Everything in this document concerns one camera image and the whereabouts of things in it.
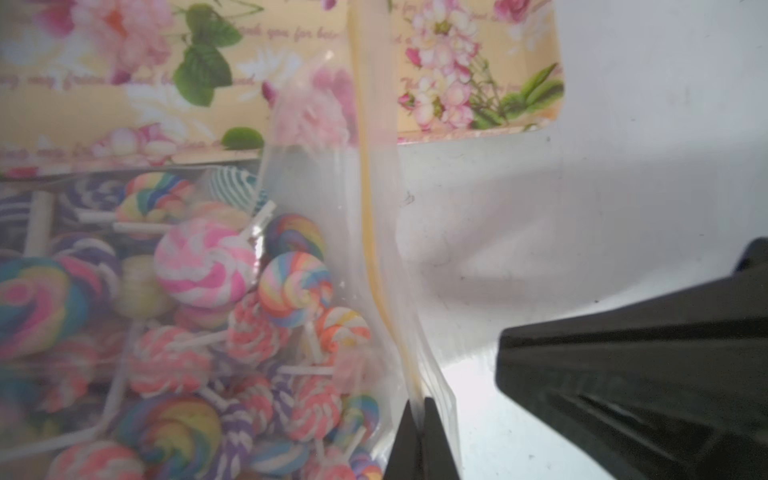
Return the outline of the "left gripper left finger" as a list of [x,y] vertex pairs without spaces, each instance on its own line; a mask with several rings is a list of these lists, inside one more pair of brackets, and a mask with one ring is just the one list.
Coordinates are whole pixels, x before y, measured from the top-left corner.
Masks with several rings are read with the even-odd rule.
[[424,478],[421,440],[411,402],[408,401],[384,471],[384,480],[422,480]]

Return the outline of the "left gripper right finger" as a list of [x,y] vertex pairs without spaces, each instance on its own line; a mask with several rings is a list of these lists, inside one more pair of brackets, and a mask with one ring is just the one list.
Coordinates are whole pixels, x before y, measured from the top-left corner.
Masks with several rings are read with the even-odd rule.
[[437,404],[431,397],[424,402],[422,471],[426,480],[460,479]]

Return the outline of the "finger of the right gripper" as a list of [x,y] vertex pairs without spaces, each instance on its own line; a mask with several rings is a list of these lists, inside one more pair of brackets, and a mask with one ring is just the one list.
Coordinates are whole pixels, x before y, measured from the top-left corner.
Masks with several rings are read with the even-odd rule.
[[501,392],[618,479],[767,475],[767,241],[727,277],[506,329]]

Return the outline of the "clear ziploc bag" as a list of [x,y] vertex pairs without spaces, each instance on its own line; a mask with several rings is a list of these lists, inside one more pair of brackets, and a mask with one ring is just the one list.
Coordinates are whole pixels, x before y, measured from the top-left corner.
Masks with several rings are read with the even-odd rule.
[[1,5],[1,475],[456,479],[390,1]]

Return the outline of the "pile of colourful lollipop candies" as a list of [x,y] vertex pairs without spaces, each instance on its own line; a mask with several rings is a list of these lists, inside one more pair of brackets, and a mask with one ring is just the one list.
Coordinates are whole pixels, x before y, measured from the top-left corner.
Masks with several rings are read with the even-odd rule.
[[380,479],[374,337],[239,166],[1,188],[5,479]]

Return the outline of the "floral rectangular tray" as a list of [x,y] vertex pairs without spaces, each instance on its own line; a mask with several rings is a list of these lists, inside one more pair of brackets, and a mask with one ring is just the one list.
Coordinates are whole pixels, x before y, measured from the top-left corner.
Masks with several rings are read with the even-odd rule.
[[[343,43],[345,1],[5,1],[1,175],[231,161]],[[402,144],[535,130],[565,79],[549,1],[389,1]]]

